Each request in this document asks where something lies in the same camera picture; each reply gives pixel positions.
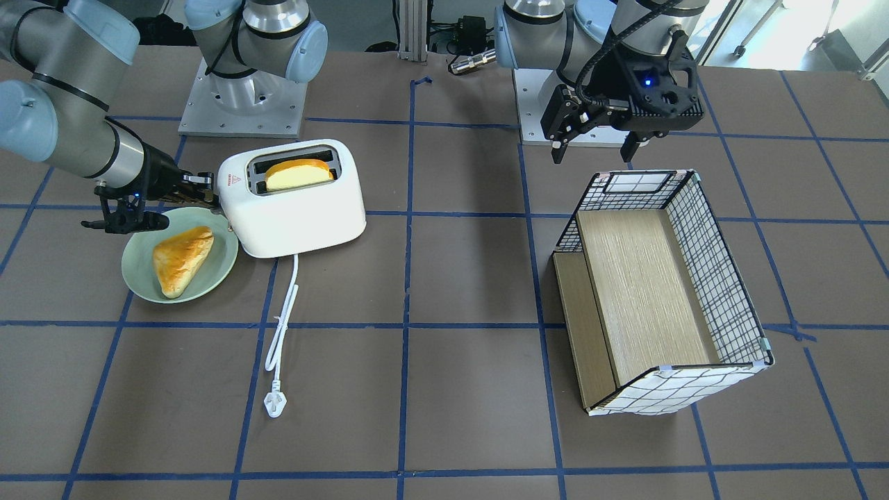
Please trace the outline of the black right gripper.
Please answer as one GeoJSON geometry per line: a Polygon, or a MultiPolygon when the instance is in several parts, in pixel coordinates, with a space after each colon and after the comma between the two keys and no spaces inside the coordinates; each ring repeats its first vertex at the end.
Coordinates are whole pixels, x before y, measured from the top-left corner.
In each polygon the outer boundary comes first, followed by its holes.
{"type": "Polygon", "coordinates": [[[82,221],[81,225],[109,234],[161,231],[169,226],[167,216],[150,212],[147,201],[193,203],[216,210],[214,174],[192,174],[175,164],[171,156],[141,142],[136,153],[126,153],[124,167],[129,171],[139,167],[129,183],[113,187],[111,181],[101,180],[93,190],[99,197],[102,219],[82,221]]]}

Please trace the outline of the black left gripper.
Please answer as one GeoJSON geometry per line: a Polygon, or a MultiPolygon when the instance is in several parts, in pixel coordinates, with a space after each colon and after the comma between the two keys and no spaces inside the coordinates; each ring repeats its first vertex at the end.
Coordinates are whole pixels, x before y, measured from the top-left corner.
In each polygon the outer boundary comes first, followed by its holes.
{"type": "Polygon", "coordinates": [[[666,55],[642,55],[617,44],[585,75],[559,83],[543,111],[550,156],[562,163],[568,144],[600,126],[627,132],[620,158],[628,164],[649,140],[686,131],[705,116],[697,64],[680,44],[666,55]]]}

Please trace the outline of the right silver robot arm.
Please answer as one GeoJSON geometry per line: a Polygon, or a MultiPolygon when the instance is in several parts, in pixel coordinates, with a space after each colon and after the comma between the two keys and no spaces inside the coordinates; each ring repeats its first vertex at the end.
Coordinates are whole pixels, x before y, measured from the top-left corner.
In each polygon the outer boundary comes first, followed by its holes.
{"type": "MultiPolygon", "coordinates": [[[[184,13],[214,83],[307,83],[329,47],[305,1],[188,1],[184,13]]],[[[139,41],[137,26],[99,1],[2,3],[2,59],[31,73],[2,83],[2,148],[95,181],[102,216],[83,227],[111,234],[165,230],[148,201],[220,212],[212,174],[181,169],[107,115],[139,41]]]]}

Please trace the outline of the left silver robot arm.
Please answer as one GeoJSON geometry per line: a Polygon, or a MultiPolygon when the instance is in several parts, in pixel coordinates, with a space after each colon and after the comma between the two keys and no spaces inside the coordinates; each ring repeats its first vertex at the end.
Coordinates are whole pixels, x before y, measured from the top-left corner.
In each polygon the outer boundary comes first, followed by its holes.
{"type": "Polygon", "coordinates": [[[624,162],[642,143],[704,117],[688,48],[705,1],[505,1],[496,9],[499,65],[545,69],[542,135],[552,160],[594,128],[626,133],[624,162]]]}

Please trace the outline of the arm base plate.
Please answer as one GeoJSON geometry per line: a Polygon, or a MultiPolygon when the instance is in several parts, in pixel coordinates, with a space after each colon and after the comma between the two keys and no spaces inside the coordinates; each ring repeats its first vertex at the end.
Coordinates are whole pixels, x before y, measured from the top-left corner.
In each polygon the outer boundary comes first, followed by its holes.
{"type": "Polygon", "coordinates": [[[206,75],[201,61],[178,132],[186,136],[277,138],[301,134],[307,83],[257,71],[229,79],[206,75]]]}
{"type": "MultiPolygon", "coordinates": [[[[555,87],[561,83],[555,71],[549,69],[514,69],[515,103],[520,117],[522,142],[525,145],[550,145],[543,133],[543,111],[555,87]]],[[[628,135],[610,126],[600,126],[574,138],[571,146],[619,148],[628,135]]]]}

